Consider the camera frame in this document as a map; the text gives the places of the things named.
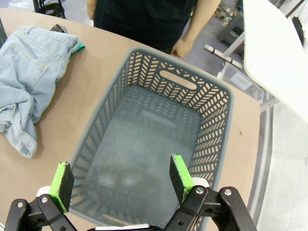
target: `jeans pocket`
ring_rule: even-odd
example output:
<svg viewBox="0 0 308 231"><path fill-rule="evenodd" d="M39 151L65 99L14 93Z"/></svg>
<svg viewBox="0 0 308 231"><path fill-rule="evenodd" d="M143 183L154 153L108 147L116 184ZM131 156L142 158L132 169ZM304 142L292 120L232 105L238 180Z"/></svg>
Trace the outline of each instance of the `jeans pocket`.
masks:
<svg viewBox="0 0 308 231"><path fill-rule="evenodd" d="M31 93L37 81L48 67L39 61L39 52L28 50L17 43L12 43L4 55L9 74L21 83L27 92Z"/></svg>

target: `plastic bag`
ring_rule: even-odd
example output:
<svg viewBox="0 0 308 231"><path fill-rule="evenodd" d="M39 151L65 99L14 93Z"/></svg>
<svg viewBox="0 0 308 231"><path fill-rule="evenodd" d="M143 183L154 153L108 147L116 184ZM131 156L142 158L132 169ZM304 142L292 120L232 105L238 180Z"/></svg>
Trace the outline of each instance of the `plastic bag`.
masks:
<svg viewBox="0 0 308 231"><path fill-rule="evenodd" d="M8 8L34 12L33 0L12 0Z"/></svg>

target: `gray plastic basket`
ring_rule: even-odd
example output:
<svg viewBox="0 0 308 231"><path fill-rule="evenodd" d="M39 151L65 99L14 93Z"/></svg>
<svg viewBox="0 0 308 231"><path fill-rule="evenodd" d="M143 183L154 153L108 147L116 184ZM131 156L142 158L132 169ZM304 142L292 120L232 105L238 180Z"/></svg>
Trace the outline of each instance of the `gray plastic basket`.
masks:
<svg viewBox="0 0 308 231"><path fill-rule="evenodd" d="M168 174L172 154L182 155L192 177L217 189L232 99L227 86L205 73L133 49L71 161L70 212L99 225L165 226L177 208Z"/></svg>

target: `clothing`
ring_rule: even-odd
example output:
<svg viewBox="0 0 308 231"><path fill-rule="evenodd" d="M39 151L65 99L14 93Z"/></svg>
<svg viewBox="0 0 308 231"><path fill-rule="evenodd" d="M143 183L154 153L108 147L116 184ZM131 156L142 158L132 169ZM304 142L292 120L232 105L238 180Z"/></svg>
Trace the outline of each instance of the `clothing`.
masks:
<svg viewBox="0 0 308 231"><path fill-rule="evenodd" d="M196 0L97 0L96 27L158 50L179 40Z"/></svg>
<svg viewBox="0 0 308 231"><path fill-rule="evenodd" d="M0 50L0 132L25 157L37 150L34 124L49 105L78 44L76 36L25 26Z"/></svg>

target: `light blue jeans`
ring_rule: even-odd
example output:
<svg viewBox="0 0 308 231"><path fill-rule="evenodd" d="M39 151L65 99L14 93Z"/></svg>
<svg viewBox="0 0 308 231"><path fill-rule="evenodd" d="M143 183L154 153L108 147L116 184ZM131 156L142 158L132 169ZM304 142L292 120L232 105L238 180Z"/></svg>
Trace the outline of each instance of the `light blue jeans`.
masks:
<svg viewBox="0 0 308 231"><path fill-rule="evenodd" d="M24 26L0 49L0 132L25 157L37 150L34 124L78 44L76 36Z"/></svg>

